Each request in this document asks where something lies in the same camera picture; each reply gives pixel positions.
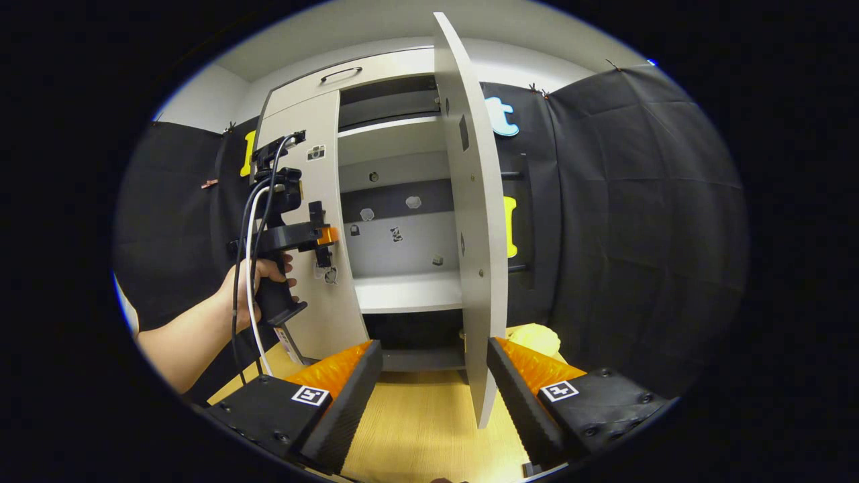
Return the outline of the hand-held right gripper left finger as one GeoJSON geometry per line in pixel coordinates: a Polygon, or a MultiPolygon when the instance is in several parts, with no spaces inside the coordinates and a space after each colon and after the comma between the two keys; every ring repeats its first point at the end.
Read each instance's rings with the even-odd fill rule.
{"type": "Polygon", "coordinates": [[[268,458],[338,474],[381,370],[381,343],[368,340],[285,379],[259,376],[205,418],[268,458]]]}

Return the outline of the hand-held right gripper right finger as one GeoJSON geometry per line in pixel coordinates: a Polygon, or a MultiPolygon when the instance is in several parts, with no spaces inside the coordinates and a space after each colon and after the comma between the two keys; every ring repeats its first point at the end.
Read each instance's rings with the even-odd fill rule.
{"type": "Polygon", "coordinates": [[[614,369],[590,372],[503,337],[491,337],[487,365],[532,464],[579,464],[631,440],[672,401],[614,369]]]}

